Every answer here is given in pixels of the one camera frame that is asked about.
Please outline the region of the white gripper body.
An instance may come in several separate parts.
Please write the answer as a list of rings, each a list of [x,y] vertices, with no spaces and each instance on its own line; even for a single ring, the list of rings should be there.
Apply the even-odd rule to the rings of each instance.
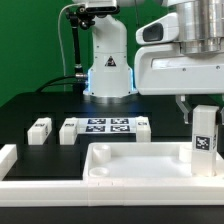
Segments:
[[[142,95],[224,93],[224,29],[169,13],[136,32],[135,84]]]

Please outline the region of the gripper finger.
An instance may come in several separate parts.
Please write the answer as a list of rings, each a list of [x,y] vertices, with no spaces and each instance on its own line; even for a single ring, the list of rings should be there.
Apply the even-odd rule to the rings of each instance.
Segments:
[[[224,107],[216,113],[216,124],[224,125]]]
[[[183,113],[184,123],[191,124],[193,120],[192,107],[190,106],[188,95],[176,95],[175,101]]]

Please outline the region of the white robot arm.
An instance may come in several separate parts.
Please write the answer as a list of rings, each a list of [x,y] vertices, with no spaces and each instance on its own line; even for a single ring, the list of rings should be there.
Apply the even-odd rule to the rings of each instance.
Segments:
[[[93,36],[93,65],[84,94],[101,102],[136,92],[174,95],[187,123],[192,94],[224,94],[224,0],[156,0],[174,11],[139,28],[134,66],[127,30],[113,17],[144,0],[72,0],[80,26]]]

